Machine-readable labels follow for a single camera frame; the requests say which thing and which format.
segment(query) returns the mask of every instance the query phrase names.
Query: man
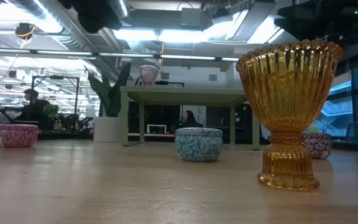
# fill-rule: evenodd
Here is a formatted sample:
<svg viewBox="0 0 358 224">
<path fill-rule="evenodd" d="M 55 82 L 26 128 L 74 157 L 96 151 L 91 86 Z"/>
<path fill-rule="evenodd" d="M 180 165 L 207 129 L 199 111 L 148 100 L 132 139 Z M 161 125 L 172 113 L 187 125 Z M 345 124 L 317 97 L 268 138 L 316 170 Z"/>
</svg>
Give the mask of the man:
<svg viewBox="0 0 358 224">
<path fill-rule="evenodd" d="M 23 107 L 22 114 L 16 118 L 16 121 L 44 122 L 47 118 L 44 115 L 43 108 L 50 103 L 47 100 L 39 100 L 38 92 L 33 89 L 25 90 L 24 98 L 30 101 L 30 104 Z"/>
</svg>

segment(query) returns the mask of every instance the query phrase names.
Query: green leaves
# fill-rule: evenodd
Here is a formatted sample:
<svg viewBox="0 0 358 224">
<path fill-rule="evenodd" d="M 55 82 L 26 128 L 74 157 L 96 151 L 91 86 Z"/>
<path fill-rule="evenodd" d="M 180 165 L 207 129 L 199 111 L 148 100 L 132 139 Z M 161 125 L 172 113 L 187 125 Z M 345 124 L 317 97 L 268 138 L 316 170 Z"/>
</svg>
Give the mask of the green leaves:
<svg viewBox="0 0 358 224">
<path fill-rule="evenodd" d="M 55 115 L 58 113 L 58 111 L 59 111 L 58 105 L 45 105 L 42 108 L 42 112 L 44 113 L 45 116 Z"/>
<path fill-rule="evenodd" d="M 120 87 L 126 86 L 131 73 L 131 63 L 126 64 L 119 74 L 117 82 L 113 87 L 110 86 L 110 81 L 108 77 L 102 73 L 102 82 L 99 81 L 93 73 L 90 73 L 88 69 L 88 80 L 91 84 L 93 91 L 99 96 L 103 106 L 104 111 L 109 117 L 117 117 L 118 112 L 121 110 L 121 92 Z"/>
</svg>

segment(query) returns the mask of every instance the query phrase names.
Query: ribbed glass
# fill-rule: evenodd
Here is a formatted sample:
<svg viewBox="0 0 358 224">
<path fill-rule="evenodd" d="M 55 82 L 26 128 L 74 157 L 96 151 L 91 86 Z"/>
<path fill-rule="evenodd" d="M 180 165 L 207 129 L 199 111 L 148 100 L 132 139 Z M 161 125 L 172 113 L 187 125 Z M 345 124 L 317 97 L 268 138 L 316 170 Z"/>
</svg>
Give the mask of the ribbed glass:
<svg viewBox="0 0 358 224">
<path fill-rule="evenodd" d="M 137 69 L 144 86 L 151 86 L 160 71 L 160 68 L 155 65 L 139 65 Z"/>
<path fill-rule="evenodd" d="M 297 190 L 319 186 L 301 133 L 323 108 L 341 55 L 332 42 L 303 40 L 256 49 L 237 62 L 252 111 L 272 133 L 261 183 Z"/>
</svg>

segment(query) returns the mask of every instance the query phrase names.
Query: ceiling light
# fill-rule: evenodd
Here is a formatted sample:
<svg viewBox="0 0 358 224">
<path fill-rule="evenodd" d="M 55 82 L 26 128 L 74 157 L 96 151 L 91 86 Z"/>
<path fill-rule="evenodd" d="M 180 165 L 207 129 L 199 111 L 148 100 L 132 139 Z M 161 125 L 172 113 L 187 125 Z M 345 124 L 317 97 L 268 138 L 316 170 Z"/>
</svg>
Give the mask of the ceiling light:
<svg viewBox="0 0 358 224">
<path fill-rule="evenodd" d="M 212 22 L 214 24 L 219 24 L 222 22 L 228 22 L 232 20 L 233 20 L 232 15 L 229 13 L 229 11 L 227 11 L 225 7 L 218 9 L 215 12 L 215 14 L 212 15 Z"/>
<path fill-rule="evenodd" d="M 99 55 L 107 57 L 154 58 L 152 54 L 99 53 Z"/>
<path fill-rule="evenodd" d="M 157 40 L 154 30 L 147 29 L 121 29 L 114 30 L 114 35 L 121 40 Z"/>
<path fill-rule="evenodd" d="M 0 20 L 30 21 L 31 18 L 32 18 L 31 14 L 16 8 L 14 5 L 0 4 Z"/>
<path fill-rule="evenodd" d="M 13 92 L 13 91 L 0 91 L 0 96 L 23 96 L 22 92 Z M 39 96 L 55 96 L 57 98 L 63 99 L 75 99 L 75 95 L 62 94 L 62 93 L 39 93 Z M 85 100 L 87 95 L 78 95 L 79 100 Z M 88 95 L 91 98 L 97 98 L 97 95 Z"/>
<path fill-rule="evenodd" d="M 274 24 L 274 16 L 268 16 L 258 26 L 255 32 L 252 34 L 250 39 L 247 41 L 248 44 L 264 44 L 271 36 L 273 36 L 280 28 Z"/>
<path fill-rule="evenodd" d="M 223 62 L 236 62 L 238 60 L 238 58 L 222 58 Z"/>
<path fill-rule="evenodd" d="M 78 55 L 78 56 L 92 55 L 92 52 L 71 52 L 71 51 L 56 51 L 56 50 L 38 50 L 37 53 L 52 54 L 52 55 Z"/>
<path fill-rule="evenodd" d="M 284 33 L 284 29 L 279 29 L 274 35 L 273 37 L 271 37 L 267 42 L 271 43 L 273 42 L 275 39 L 277 39 L 277 37 L 279 37 L 280 35 L 282 35 L 282 33 Z"/>
<path fill-rule="evenodd" d="M 190 56 L 190 55 L 161 55 L 161 58 L 192 59 L 192 60 L 214 60 L 215 57 Z"/>
<path fill-rule="evenodd" d="M 237 13 L 233 15 L 233 19 L 234 19 L 235 22 L 234 22 L 233 26 L 231 27 L 231 29 L 227 32 L 227 35 L 226 35 L 226 38 L 225 38 L 226 40 L 234 37 L 234 35 L 236 34 L 237 30 L 239 30 L 242 22 L 246 18 L 247 14 L 248 14 L 248 10 L 238 12 L 238 14 L 239 15 L 237 15 Z"/>
<path fill-rule="evenodd" d="M 208 40 L 202 31 L 163 30 L 159 40 L 171 43 L 199 43 Z"/>
<path fill-rule="evenodd" d="M 29 54 L 30 50 L 22 49 L 0 49 L 0 53 L 13 53 L 13 54 Z"/>
<path fill-rule="evenodd" d="M 221 23 L 218 23 L 218 24 L 214 24 L 210 28 L 205 29 L 203 31 L 203 34 L 208 39 L 211 38 L 211 37 L 224 36 L 229 31 L 229 29 L 230 29 L 230 27 L 232 25 L 233 25 L 233 21 L 221 22 Z"/>
<path fill-rule="evenodd" d="M 67 59 L 96 60 L 96 57 L 68 56 Z"/>
</svg>

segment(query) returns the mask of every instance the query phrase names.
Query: table surface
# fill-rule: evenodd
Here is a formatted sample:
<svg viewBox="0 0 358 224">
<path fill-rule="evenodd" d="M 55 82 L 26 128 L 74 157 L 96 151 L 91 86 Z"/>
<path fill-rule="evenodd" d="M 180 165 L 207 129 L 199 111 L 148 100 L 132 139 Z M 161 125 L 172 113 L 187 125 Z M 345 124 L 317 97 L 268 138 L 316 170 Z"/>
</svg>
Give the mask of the table surface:
<svg viewBox="0 0 358 224">
<path fill-rule="evenodd" d="M 258 183 L 262 151 L 224 146 L 217 162 L 172 143 L 85 140 L 0 149 L 0 224 L 358 223 L 358 152 L 314 160 L 312 192 Z"/>
<path fill-rule="evenodd" d="M 243 90 L 122 86 L 128 97 L 145 105 L 237 106 L 247 98 Z"/>
</svg>

